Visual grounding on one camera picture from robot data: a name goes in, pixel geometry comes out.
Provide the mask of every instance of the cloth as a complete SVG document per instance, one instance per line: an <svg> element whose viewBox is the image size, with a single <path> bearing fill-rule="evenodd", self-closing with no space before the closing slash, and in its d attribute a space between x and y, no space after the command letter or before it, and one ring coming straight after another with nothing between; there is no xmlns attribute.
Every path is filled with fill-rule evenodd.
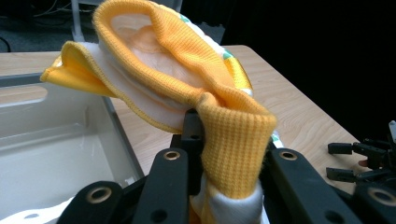
<svg viewBox="0 0 396 224"><path fill-rule="evenodd" d="M205 147L194 213L201 223L261 223L258 176L276 117L251 96L238 60L186 17L148 0L107 0L93 25L99 43L66 42L41 80L120 98L170 133L180 133L195 108ZM237 210L250 212L234 219Z"/></svg>

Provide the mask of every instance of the table surface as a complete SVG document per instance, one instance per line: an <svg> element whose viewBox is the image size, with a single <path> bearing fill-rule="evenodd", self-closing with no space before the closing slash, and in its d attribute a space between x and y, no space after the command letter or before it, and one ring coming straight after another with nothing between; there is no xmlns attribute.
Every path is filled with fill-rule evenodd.
<svg viewBox="0 0 396 224"><path fill-rule="evenodd" d="M329 184L352 193L351 183L331 181L326 167L366 170L358 165L359 154L330 155L327 145L333 142L357 142L350 133L288 82L256 52L246 46L226 46L240 61L251 81L254 98L272 111L276 130L284 146L301 152ZM0 53L0 76L40 73L49 67L60 52ZM150 126L119 99L112 99L121 124L145 175L157 152L168 148L172 134Z"/></svg>

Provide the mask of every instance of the black cable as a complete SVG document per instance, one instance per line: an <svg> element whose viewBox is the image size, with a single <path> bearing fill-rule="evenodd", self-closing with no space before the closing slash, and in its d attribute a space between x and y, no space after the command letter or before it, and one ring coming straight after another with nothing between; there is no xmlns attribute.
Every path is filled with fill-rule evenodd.
<svg viewBox="0 0 396 224"><path fill-rule="evenodd" d="M8 41L6 41L3 37L0 36L0 40L2 40L6 45L7 45L7 52L11 52L11 46L8 44Z"/></svg>

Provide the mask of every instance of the plastic bin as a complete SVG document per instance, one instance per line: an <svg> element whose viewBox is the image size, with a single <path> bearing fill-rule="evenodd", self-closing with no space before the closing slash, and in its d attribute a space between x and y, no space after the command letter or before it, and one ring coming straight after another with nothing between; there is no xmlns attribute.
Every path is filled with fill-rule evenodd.
<svg viewBox="0 0 396 224"><path fill-rule="evenodd" d="M87 185L124 188L143 176L109 98L41 83L39 75L0 77L1 224L12 216L55 223L44 212Z"/></svg>

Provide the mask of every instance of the dark background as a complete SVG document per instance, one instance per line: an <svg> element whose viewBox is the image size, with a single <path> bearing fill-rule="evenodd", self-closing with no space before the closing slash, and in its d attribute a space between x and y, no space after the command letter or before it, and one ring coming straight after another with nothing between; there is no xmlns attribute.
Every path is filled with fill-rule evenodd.
<svg viewBox="0 0 396 224"><path fill-rule="evenodd" d="M60 50L64 42L73 40L70 3L70 0L0 0L0 52ZM87 42L98 41L92 27L96 7L79 4L81 30ZM222 25L209 25L205 21L196 24L220 42L224 33Z"/></svg>
<svg viewBox="0 0 396 224"><path fill-rule="evenodd" d="M392 1L235 1L222 45L253 48L358 140L396 119Z"/></svg>

